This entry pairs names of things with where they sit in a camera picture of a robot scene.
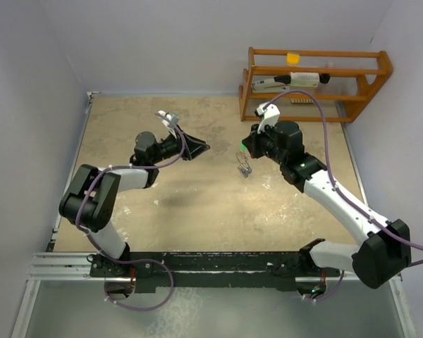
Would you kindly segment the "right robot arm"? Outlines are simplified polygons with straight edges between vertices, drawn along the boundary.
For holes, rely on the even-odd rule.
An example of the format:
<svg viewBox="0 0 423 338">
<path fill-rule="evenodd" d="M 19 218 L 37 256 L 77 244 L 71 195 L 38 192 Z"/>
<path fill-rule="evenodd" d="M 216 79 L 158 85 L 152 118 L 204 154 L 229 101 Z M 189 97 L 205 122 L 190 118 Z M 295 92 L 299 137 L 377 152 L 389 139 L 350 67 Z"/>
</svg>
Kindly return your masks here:
<svg viewBox="0 0 423 338">
<path fill-rule="evenodd" d="M 318 240 L 300 257 L 304 274 L 316 275 L 323 268 L 346 270 L 377 289 L 410 267 L 410 228 L 401 219 L 390 221 L 371 210 L 339 184 L 329 166 L 305 151 L 297 123 L 254 124 L 242 143 L 251 158 L 276 163 L 288 184 L 323 206 L 355 240 L 353 245 Z"/>
</svg>

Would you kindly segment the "large silver keyring with clips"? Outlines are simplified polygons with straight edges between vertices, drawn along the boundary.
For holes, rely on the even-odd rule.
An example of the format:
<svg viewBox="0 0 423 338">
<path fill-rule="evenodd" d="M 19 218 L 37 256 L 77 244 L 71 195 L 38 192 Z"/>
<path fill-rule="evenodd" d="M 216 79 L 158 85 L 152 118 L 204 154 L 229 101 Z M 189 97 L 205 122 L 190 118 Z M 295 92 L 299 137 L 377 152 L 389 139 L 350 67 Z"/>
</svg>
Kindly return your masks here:
<svg viewBox="0 0 423 338">
<path fill-rule="evenodd" d="M 244 151 L 238 151 L 235 154 L 235 157 L 238 160 L 238 166 L 237 166 L 238 171 L 240 172 L 240 174 L 244 178 L 248 178 L 250 176 L 250 174 L 252 173 L 252 168 L 251 168 L 251 166 L 250 166 L 250 164 L 248 162 L 248 159 L 247 159 L 247 156 L 246 156 L 245 152 Z M 250 174 L 248 176 L 244 176 L 243 175 L 243 169 L 249 170 L 250 171 Z"/>
</svg>

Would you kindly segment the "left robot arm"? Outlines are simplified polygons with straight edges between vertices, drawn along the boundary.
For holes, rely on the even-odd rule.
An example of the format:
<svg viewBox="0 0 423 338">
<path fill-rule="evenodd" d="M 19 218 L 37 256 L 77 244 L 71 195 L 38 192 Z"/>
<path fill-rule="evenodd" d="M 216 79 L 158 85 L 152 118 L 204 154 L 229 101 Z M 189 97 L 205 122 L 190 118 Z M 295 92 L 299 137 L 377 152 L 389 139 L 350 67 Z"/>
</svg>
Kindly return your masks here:
<svg viewBox="0 0 423 338">
<path fill-rule="evenodd" d="M 151 132 L 141 132 L 135 138 L 134 154 L 128 165 L 111 168 L 81 165 L 61 199 L 59 214 L 107 258 L 109 271 L 123 276 L 130 270 L 131 259 L 128 243 L 121 239 L 111 221 L 117 195 L 152 187 L 159 169 L 173 163 L 162 165 L 162 161 L 191 161 L 209 149 L 206 142 L 182 132 L 159 141 Z"/>
</svg>

